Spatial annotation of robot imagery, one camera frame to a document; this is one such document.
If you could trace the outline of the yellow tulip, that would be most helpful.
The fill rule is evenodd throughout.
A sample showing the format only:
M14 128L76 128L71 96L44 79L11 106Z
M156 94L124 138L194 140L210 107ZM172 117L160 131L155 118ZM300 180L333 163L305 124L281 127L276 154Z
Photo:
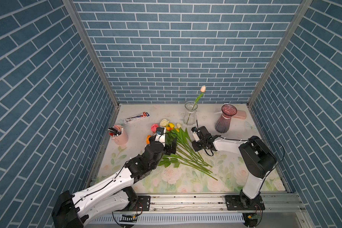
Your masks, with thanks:
M169 126L167 126L166 127L167 128L167 130L169 130L168 131L168 134L167 134L167 136L168 137L176 137L177 138L177 136L178 136L178 134L176 133L176 130L175 130L175 128L176 128L176 125L174 125L174 124L172 124L172 123L169 123Z

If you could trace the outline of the pale pink tulip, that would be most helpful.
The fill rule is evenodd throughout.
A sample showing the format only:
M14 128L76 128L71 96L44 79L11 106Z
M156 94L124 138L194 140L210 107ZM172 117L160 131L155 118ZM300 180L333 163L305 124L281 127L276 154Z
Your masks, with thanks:
M199 100L203 97L204 93L206 92L206 86L203 85L200 89L200 94L197 96L197 98L195 99L195 104L198 104Z

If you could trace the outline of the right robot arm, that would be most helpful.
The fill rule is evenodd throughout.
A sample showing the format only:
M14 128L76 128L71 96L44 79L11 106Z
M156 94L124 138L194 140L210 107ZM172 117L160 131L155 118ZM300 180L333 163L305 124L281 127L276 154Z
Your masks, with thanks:
M278 160L266 145L267 140L252 136L247 140L227 139L212 135L205 126L193 127L196 152L204 150L218 159L218 180L209 178L211 192L240 192L244 200L256 199L261 191L285 191L276 171Z

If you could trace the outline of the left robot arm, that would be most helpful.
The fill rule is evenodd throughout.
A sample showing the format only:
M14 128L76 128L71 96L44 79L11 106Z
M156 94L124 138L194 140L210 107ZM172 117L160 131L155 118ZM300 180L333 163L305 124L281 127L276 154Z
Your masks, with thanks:
M177 140L155 137L143 154L127 161L111 177L76 193L59 195L51 216L56 228L83 228L114 211L135 208L138 196L132 185L150 175L164 155L176 153Z

